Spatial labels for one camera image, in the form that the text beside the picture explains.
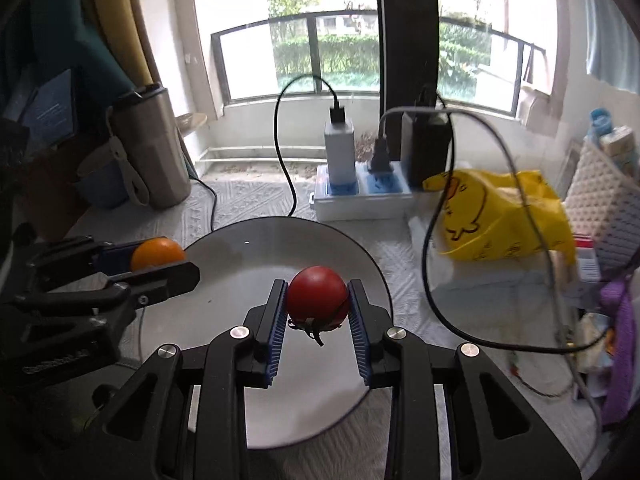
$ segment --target power strip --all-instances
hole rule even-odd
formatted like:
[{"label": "power strip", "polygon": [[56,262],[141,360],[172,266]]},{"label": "power strip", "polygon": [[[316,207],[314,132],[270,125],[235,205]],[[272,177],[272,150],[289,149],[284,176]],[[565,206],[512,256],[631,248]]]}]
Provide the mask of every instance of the power strip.
[{"label": "power strip", "polygon": [[326,164],[318,166],[316,188],[309,205],[321,222],[401,218],[414,205],[414,195],[402,175],[400,162],[391,162],[392,173],[373,175],[364,162],[356,162],[356,185],[331,189]]}]

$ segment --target white power adapter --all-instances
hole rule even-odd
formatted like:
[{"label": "white power adapter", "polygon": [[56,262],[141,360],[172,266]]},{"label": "white power adapter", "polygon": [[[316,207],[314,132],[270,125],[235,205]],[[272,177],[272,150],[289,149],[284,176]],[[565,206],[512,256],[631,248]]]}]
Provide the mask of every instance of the white power adapter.
[{"label": "white power adapter", "polygon": [[327,121],[324,126],[324,145],[329,172],[329,184],[334,191],[350,193],[358,181],[356,177],[356,149],[353,139],[353,123]]}]

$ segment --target orange fruit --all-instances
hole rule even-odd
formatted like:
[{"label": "orange fruit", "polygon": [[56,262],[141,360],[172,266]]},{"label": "orange fruit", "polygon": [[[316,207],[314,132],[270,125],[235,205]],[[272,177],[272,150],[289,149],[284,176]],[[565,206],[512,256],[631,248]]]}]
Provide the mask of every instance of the orange fruit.
[{"label": "orange fruit", "polygon": [[187,255],[178,242],[169,238],[152,238],[133,252],[131,257],[131,272],[158,267],[187,259]]}]

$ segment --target yellow curtain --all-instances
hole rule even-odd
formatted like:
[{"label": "yellow curtain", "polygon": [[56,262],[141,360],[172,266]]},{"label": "yellow curtain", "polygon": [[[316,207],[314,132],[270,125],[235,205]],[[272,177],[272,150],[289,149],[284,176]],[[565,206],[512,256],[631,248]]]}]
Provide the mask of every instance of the yellow curtain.
[{"label": "yellow curtain", "polygon": [[[149,70],[131,0],[94,2],[111,53],[124,72],[136,86],[151,84],[154,78]],[[146,32],[142,30],[142,33],[146,39]]]}]

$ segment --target plate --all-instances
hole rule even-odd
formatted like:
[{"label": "plate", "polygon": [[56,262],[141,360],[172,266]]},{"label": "plate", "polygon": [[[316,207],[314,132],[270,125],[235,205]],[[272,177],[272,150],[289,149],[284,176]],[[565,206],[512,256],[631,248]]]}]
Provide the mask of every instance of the plate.
[{"label": "plate", "polygon": [[[372,304],[390,310],[390,295],[372,257],[353,239],[318,222],[268,217],[231,224],[186,250],[200,268],[187,294],[148,307],[142,349],[148,357],[164,343],[182,349],[208,344],[242,324],[247,311],[266,303],[273,280],[290,282],[310,266],[327,266],[347,282],[362,280]],[[264,449],[306,440],[346,416],[368,392],[358,374],[347,320],[322,334],[319,347],[287,329],[278,375],[267,390],[246,388],[247,446]],[[191,405],[194,429],[197,398]]]}]

